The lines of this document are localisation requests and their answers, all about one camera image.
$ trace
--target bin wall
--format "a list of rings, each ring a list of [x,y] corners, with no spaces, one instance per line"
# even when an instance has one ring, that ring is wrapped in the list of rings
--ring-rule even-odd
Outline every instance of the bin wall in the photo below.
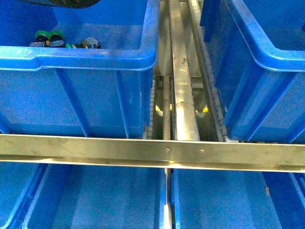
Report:
[[[216,4],[218,0],[207,2]],[[260,15],[258,9],[262,8],[263,3],[264,1],[260,1],[255,8],[256,3],[252,2],[249,9],[255,12],[254,16]],[[267,28],[268,24],[263,24],[263,17],[260,15],[259,22],[263,24],[260,27],[253,15],[249,16],[250,11],[243,1],[221,0],[219,5],[215,14],[209,17],[206,16],[210,11],[209,7],[203,8],[202,25],[205,26],[206,45],[229,138],[304,143],[305,75],[302,73],[304,69],[301,61],[298,60],[304,52],[281,51],[274,47],[271,41],[279,41],[280,33],[274,30],[277,37],[272,37],[270,41],[263,30],[270,29]],[[278,10],[288,14],[287,7]],[[266,17],[266,20],[274,19],[273,24],[269,21],[270,26],[287,29],[287,20],[290,24],[294,23],[292,16],[277,24],[277,17],[274,16],[277,13],[280,11],[270,11],[272,17]],[[286,42],[292,44],[295,40],[291,38]],[[282,53],[282,56],[277,57],[275,52]],[[295,60],[289,57],[290,54],[295,55]],[[266,55],[270,55],[271,59],[265,58]],[[290,67],[297,66],[297,61],[300,62],[298,71],[291,71]],[[271,71],[271,65],[281,68]]]
[[[162,229],[158,168],[49,165],[22,228]]]
[[[3,133],[142,137],[152,71],[0,71]]]
[[[262,173],[174,169],[179,229],[280,229]]]

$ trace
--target metal channel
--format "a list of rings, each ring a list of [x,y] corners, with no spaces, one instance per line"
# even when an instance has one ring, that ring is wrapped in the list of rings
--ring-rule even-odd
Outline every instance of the metal channel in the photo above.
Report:
[[[1,135],[0,161],[305,172],[305,146]]]
[[[175,139],[199,140],[193,92],[186,54],[180,1],[170,0],[170,36],[173,55]]]
[[[209,98],[210,109],[212,111],[213,119],[215,122],[217,137],[218,140],[222,142],[224,139],[226,139],[226,129],[225,126],[223,126],[224,116],[220,107],[217,89],[214,87],[214,74],[212,71],[207,48],[203,41],[203,30],[200,27],[201,9],[199,7],[198,0],[187,0],[187,3],[191,17],[193,37],[201,77],[203,84],[206,85],[207,97]]]
[[[171,111],[170,111],[170,77],[163,77],[163,140],[171,139]],[[172,228],[171,206],[171,169],[165,169],[166,175],[166,203],[164,206],[164,228]]]

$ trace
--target bin rim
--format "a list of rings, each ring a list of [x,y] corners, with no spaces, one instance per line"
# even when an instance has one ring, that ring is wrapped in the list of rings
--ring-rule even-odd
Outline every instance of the bin rim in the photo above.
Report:
[[[270,71],[305,72],[305,51],[280,50],[242,0],[224,0],[255,62]]]

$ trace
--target blue storage bin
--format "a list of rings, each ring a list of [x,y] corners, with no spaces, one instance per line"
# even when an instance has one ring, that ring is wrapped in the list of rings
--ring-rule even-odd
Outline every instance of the blue storage bin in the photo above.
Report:
[[[175,169],[172,186],[177,229],[281,229],[262,173]]]
[[[0,228],[19,228],[41,181],[45,165],[0,163]]]
[[[149,125],[159,0],[85,9],[19,0],[0,9],[0,131],[141,138]],[[38,30],[101,49],[28,47]]]
[[[23,229],[161,229],[165,173],[156,168],[49,165]]]
[[[282,229],[305,228],[305,176],[293,173],[263,173]]]
[[[234,140],[305,143],[305,2],[205,0],[201,25]]]
[[[175,228],[303,229],[304,178],[303,174],[175,169]]]

